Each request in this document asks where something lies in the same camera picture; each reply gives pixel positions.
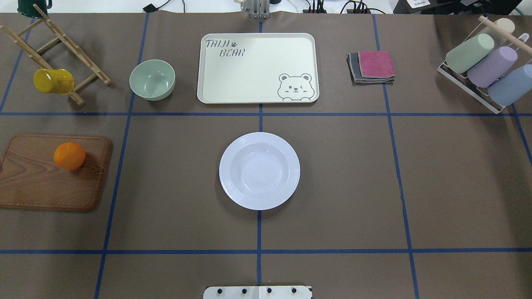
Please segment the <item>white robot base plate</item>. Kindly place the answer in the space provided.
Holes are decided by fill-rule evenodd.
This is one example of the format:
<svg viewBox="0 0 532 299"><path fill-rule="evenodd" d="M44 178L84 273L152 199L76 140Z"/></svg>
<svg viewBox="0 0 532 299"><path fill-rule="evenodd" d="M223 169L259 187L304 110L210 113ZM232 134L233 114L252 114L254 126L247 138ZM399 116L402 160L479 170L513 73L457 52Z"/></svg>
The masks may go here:
<svg viewBox="0 0 532 299"><path fill-rule="evenodd" d="M276 286L212 286L205 289L204 299L312 299L312 287Z"/></svg>

